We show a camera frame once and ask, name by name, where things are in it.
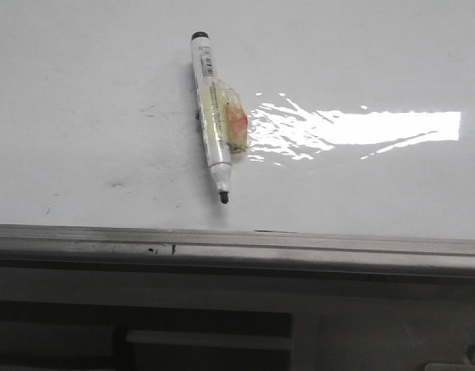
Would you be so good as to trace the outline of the white whiteboard marker with tape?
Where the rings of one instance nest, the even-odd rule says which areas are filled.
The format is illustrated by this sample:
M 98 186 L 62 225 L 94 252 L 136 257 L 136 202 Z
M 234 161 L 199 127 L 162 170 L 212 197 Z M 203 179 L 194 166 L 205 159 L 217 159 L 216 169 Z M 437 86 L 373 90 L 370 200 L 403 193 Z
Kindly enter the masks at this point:
M 220 202 L 226 204 L 232 157 L 248 149 L 248 116 L 239 95 L 217 74 L 209 35 L 195 32 L 190 47 L 207 166 Z

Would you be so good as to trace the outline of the white whiteboard with aluminium frame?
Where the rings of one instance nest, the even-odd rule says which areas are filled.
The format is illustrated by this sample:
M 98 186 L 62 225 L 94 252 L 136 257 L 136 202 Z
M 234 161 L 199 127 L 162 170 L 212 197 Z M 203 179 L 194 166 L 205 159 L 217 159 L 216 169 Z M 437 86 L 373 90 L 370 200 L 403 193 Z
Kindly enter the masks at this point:
M 475 1 L 0 1 L 0 260 L 475 277 Z

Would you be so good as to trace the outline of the grey metal table frame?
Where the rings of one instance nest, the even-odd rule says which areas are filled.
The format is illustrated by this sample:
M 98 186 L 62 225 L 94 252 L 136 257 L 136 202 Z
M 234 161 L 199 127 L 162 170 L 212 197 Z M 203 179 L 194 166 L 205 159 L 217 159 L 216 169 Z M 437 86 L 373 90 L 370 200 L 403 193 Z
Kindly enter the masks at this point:
M 0 370 L 287 370 L 292 316 L 0 301 Z

